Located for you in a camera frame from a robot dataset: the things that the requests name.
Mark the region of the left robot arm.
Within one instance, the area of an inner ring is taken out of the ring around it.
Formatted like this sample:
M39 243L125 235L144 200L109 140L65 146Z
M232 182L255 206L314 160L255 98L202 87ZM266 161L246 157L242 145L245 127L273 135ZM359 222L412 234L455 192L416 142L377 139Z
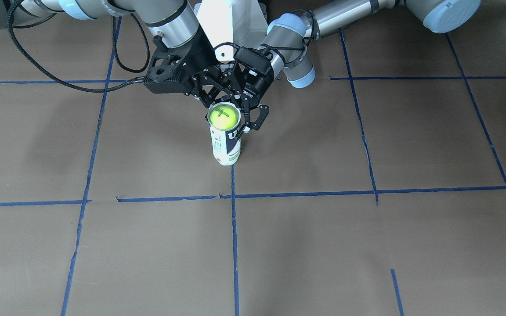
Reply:
M338 136L343 123L368 140L479 130L475 105L445 34L407 7L386 8L312 42L313 82L297 89L283 72L262 99L271 113L258 136Z

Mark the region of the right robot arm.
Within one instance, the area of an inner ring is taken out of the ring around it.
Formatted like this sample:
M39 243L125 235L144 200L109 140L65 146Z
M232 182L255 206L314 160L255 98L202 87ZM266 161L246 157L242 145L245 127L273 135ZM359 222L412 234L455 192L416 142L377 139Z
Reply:
M105 88L89 89L70 84L42 67L20 44L14 31L42 24L58 13L79 20L116 19L131 15L152 32L156 50L147 56L143 77ZM221 101L239 110L251 110L250 97L241 96L245 75L235 62L228 69L215 57L213 46L186 0L0 0L0 30L6 29L16 48L45 76L75 90L105 93L143 83L155 94L183 93L200 100L206 108Z

